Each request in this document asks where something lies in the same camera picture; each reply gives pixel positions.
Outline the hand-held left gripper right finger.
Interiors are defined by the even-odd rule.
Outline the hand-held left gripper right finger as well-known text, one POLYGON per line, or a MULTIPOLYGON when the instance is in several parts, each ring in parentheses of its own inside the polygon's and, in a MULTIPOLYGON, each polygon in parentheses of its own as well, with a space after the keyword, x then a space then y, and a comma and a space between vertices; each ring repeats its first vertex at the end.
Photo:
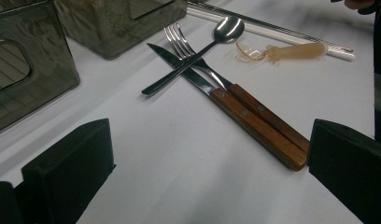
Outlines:
POLYGON ((381 224, 381 144, 345 125, 317 119, 309 172, 363 224, 381 224))

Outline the wooden-handled fork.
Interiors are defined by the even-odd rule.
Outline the wooden-handled fork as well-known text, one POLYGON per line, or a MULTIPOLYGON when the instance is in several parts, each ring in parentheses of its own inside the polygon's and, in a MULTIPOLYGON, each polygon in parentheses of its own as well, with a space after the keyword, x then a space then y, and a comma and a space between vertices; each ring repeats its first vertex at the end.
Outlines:
MULTIPOLYGON (((169 44, 174 50, 176 56, 180 60, 193 56, 195 51, 186 40, 185 36, 179 27, 179 24, 169 25, 164 28, 164 32, 168 39, 169 44)), ((221 76, 218 72, 212 69, 204 59, 200 59, 195 66, 201 69, 212 77, 224 90, 228 91, 233 97, 239 100, 246 108, 248 108, 255 115, 267 122, 271 127, 279 133, 287 137, 294 143, 300 150, 307 152, 309 148, 309 141, 301 135, 298 131, 292 128, 286 121, 281 119, 278 115, 272 112, 267 106, 257 100, 248 91, 238 84, 233 84, 225 77, 221 76)))

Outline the smoky translucent plastic bin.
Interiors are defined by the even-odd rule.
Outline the smoky translucent plastic bin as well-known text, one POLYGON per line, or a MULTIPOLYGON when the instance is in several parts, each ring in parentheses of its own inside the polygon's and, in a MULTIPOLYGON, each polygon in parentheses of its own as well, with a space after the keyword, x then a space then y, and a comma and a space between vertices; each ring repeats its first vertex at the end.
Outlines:
POLYGON ((184 18, 187 0, 54 0, 67 36, 111 60, 184 18))
POLYGON ((53 0, 0 0, 0 132, 79 82, 53 0))

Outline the metal spoon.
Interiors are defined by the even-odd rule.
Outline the metal spoon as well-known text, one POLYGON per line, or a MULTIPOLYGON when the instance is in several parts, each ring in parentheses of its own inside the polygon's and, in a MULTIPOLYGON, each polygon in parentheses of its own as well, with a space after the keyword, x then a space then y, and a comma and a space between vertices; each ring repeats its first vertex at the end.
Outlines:
POLYGON ((173 81, 176 77, 178 77, 183 71, 187 68, 191 67, 195 62, 200 60, 204 54, 206 54, 209 50, 211 50, 217 44, 229 44, 237 40, 245 30, 244 22, 235 17, 228 16, 221 20, 213 31, 214 40, 201 49, 196 54, 188 57, 183 64, 181 64, 178 68, 160 78, 153 84, 149 85, 145 89, 142 90, 142 93, 145 95, 153 95, 167 86, 171 81, 173 81))

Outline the translucent amber plastic spoon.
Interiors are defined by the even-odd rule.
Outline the translucent amber plastic spoon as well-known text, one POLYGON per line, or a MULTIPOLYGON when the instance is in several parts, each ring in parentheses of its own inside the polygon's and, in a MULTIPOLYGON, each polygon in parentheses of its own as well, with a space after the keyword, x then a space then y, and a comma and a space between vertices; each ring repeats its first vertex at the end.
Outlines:
POLYGON ((328 53, 325 42, 307 43, 288 47, 268 45, 264 50, 254 49, 242 43, 236 44, 238 54, 250 62, 269 61, 277 63, 281 60, 309 60, 324 57, 328 53))

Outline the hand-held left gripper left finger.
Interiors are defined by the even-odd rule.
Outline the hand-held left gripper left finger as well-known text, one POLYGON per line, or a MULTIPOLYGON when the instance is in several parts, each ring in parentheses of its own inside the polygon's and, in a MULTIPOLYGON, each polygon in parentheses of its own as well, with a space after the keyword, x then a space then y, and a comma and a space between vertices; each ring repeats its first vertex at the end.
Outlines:
POLYGON ((108 119, 77 127, 21 168, 27 224, 76 224, 115 168, 108 119))

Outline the wooden-handled steak knife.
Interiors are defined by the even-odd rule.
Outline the wooden-handled steak knife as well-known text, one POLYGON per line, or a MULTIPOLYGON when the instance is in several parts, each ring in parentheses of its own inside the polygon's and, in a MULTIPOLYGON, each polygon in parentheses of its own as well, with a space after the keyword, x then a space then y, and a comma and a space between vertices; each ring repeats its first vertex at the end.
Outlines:
POLYGON ((291 170, 297 172, 306 164, 306 153, 291 142, 285 135, 251 112, 233 93, 216 88, 191 68, 181 75, 191 84, 203 91, 215 104, 252 135, 266 149, 275 155, 291 170))

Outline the white table cover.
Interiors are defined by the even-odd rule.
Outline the white table cover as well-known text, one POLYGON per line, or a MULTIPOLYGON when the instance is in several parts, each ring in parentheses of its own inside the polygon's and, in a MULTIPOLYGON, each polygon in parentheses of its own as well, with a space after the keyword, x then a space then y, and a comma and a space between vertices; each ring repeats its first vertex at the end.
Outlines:
MULTIPOLYGON (((331 0, 209 1, 353 49, 351 62, 246 63, 234 45, 212 45, 212 21, 180 23, 211 67, 304 136, 316 119, 374 134, 372 16, 331 0)), ((76 127, 108 119, 116 167, 78 224, 360 224, 307 170, 284 166, 186 79, 144 96, 170 70, 153 45, 166 45, 164 33, 107 61, 71 42, 80 84, 0 133, 0 180, 20 183, 28 161, 76 127)))

